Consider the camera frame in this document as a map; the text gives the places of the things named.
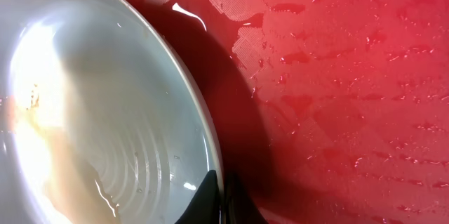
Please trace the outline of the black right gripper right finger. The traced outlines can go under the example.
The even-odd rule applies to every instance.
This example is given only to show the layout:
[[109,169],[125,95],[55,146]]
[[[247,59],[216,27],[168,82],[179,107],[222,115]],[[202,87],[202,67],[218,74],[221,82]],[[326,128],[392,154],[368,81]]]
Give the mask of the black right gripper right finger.
[[237,175],[228,175],[224,188],[225,224],[268,224]]

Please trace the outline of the white plate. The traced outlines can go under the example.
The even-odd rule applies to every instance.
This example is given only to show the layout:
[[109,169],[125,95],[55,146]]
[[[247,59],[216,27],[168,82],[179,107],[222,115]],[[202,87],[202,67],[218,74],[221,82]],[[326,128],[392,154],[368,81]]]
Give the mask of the white plate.
[[1,222],[175,223],[220,146],[126,0],[1,0]]

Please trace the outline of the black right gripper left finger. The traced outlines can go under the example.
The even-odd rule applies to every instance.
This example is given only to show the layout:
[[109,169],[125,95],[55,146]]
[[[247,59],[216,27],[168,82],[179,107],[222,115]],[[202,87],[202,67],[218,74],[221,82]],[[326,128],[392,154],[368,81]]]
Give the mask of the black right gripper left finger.
[[175,224],[219,224],[220,203],[217,174],[211,170]]

